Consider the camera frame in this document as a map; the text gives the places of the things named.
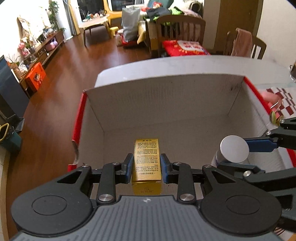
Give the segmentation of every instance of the red cushion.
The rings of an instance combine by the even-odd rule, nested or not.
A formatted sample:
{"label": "red cushion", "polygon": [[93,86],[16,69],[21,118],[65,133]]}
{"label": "red cushion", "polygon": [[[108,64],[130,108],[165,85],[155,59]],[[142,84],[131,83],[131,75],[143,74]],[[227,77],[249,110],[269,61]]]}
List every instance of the red cushion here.
{"label": "red cushion", "polygon": [[194,41],[166,40],[163,47],[169,56],[210,55],[199,42]]}
{"label": "red cushion", "polygon": [[143,8],[141,8],[141,11],[146,12],[147,9],[150,9],[150,8],[149,7],[143,7]]}

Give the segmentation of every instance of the white wall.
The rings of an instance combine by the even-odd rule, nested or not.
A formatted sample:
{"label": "white wall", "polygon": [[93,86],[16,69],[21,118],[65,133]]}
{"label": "white wall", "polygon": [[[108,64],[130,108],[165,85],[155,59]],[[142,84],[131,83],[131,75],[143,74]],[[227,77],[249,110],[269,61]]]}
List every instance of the white wall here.
{"label": "white wall", "polygon": [[205,0],[204,15],[205,35],[203,46],[207,49],[213,49],[216,39],[221,0]]}
{"label": "white wall", "polygon": [[296,60],[296,9],[287,0],[264,0],[257,37],[267,45],[263,59],[288,68]]}
{"label": "white wall", "polygon": [[41,6],[47,9],[48,0],[25,0],[25,2],[23,0],[5,0],[0,4],[0,56],[3,54],[5,56],[8,54],[10,56],[20,55],[17,48],[22,37],[22,25],[17,17],[22,12],[29,11],[31,6]]}
{"label": "white wall", "polygon": [[68,40],[72,38],[72,34],[71,34],[70,26],[68,23],[64,2],[63,0],[55,0],[55,1],[59,5],[59,11],[57,13],[57,21],[58,21],[59,27],[65,28],[64,37],[66,40]]}

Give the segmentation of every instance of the white cardboard box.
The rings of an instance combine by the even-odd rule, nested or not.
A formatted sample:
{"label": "white cardboard box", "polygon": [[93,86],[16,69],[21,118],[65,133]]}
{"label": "white cardboard box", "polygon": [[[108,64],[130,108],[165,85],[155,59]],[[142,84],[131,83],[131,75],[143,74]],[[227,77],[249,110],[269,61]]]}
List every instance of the white cardboard box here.
{"label": "white cardboard box", "polygon": [[[275,128],[251,81],[291,82],[289,71],[274,63],[225,56],[162,58],[105,70],[82,97],[73,136],[78,166],[122,162],[139,138],[158,138],[160,153],[171,162],[210,164],[225,136],[257,137]],[[252,153],[248,160],[268,172],[293,167],[284,148]],[[117,186],[117,194],[132,194],[130,186]],[[163,186],[164,194],[172,190]]]}

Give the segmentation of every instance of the chair backrest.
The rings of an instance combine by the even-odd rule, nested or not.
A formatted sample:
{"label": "chair backrest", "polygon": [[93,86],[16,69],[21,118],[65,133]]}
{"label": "chair backrest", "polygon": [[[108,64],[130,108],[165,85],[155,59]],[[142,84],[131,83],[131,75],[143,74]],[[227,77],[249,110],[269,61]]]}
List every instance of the chair backrest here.
{"label": "chair backrest", "polygon": [[106,10],[107,14],[109,14],[108,20],[109,24],[111,24],[111,19],[121,18],[122,11],[111,11],[108,5],[107,0],[103,0],[104,9]]}
{"label": "chair backrest", "polygon": [[[232,49],[233,49],[233,41],[236,38],[237,38],[237,32],[232,33],[232,32],[229,31],[227,33],[226,45],[225,45],[223,55],[231,55]],[[266,43],[264,43],[261,39],[255,37],[255,36],[252,36],[252,42],[253,42],[253,46],[255,45],[254,51],[253,51],[253,54],[252,54],[252,58],[255,58],[257,46],[259,46],[261,49],[260,49],[260,52],[259,52],[259,55],[258,55],[258,59],[262,59],[263,55],[264,55],[264,52],[266,50]]]}
{"label": "chair backrest", "polygon": [[162,48],[162,42],[164,40],[196,41],[198,34],[199,37],[197,41],[202,45],[205,34],[205,21],[192,16],[165,15],[156,20],[156,29],[158,50]]}

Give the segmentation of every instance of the gray ribbed plate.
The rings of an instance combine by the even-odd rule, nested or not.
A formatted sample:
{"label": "gray ribbed plate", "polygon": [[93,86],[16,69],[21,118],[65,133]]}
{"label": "gray ribbed plate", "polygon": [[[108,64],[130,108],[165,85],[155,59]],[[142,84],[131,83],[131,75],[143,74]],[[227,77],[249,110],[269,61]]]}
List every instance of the gray ribbed plate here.
{"label": "gray ribbed plate", "polygon": [[42,238],[20,232],[14,241],[279,241],[274,233],[236,237],[206,223],[196,207],[173,196],[122,196],[118,203],[101,206],[82,228],[59,237]]}

